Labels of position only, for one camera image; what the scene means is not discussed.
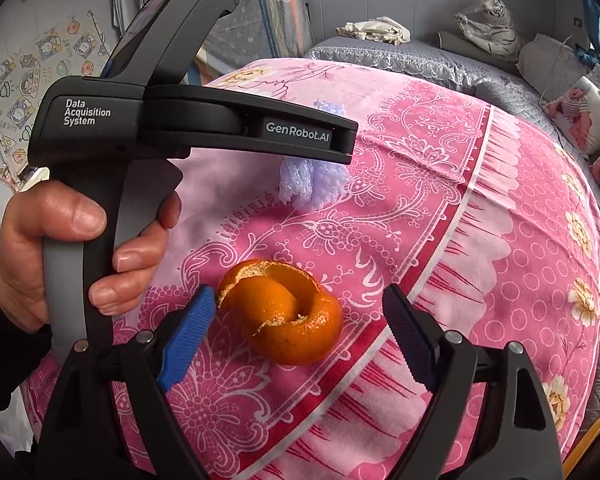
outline pink bedsheet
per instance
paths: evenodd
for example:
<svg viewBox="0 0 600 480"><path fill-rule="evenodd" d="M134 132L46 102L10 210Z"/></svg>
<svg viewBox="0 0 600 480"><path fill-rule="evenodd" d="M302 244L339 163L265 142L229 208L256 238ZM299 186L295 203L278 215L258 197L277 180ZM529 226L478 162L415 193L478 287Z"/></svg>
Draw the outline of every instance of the pink bedsheet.
<svg viewBox="0 0 600 480"><path fill-rule="evenodd" d="M430 395L382 316L391 282L472 342L522 341L555 413L562 453L576 436L600 339L600 216L577 165L538 128L474 98L332 62L256 62L212 84L323 109L360 124L341 200L298 214L276 197L280 158L192 150L178 165L184 208L168 256L116 341L154 328L200 283L246 258L293 263L342 301L333 353L311 367L253 354L224 312L168 394L214 478L383 480ZM23 385L34 430L54 384L48 356ZM125 389L114 385L136 463L151 469ZM448 468L461 464L476 388Z"/></svg>

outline yellow object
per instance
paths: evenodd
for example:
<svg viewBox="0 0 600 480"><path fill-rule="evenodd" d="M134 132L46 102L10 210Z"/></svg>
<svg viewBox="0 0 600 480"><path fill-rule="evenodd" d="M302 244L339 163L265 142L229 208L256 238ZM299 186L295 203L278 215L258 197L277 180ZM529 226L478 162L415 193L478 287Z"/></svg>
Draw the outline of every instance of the yellow object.
<svg viewBox="0 0 600 480"><path fill-rule="evenodd" d="M582 439L579 441L576 447L574 447L569 456L562 464L562 474L565 478L569 476L569 473L573 471L573 468L576 467L576 464L582 459L584 454L587 452L587 449L591 447L591 444L597 439L600 435L600 417L593 425L589 428L589 431L585 433Z"/></svg>

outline stuffed tiger toy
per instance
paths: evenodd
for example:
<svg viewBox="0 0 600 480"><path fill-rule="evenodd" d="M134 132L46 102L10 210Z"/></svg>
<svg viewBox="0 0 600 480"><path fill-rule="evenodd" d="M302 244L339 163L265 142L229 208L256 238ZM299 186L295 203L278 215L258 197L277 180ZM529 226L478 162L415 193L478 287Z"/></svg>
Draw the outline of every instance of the stuffed tiger toy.
<svg viewBox="0 0 600 480"><path fill-rule="evenodd" d="M508 61L518 61L525 40L518 34L509 9L501 0L479 0L456 14L465 38Z"/></svg>

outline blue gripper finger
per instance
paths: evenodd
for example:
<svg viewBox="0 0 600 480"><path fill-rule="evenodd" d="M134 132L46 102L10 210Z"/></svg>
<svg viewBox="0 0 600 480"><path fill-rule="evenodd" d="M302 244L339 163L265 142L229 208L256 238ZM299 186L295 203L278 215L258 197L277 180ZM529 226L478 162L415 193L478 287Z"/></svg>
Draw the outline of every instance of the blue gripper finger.
<svg viewBox="0 0 600 480"><path fill-rule="evenodd" d="M208 285L200 285L191 306L164 347L158 385L165 393L184 379L194 355L216 314L216 295Z"/></svg>

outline mandarin peel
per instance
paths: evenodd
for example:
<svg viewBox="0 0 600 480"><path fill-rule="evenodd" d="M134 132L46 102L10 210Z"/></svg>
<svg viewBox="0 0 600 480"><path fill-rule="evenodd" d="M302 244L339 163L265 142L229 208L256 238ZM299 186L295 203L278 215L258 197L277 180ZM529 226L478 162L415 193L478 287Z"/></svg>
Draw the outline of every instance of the mandarin peel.
<svg viewBox="0 0 600 480"><path fill-rule="evenodd" d="M325 358L342 330L342 306L304 270L283 262L247 260L218 287L243 337L278 364L303 365Z"/></svg>

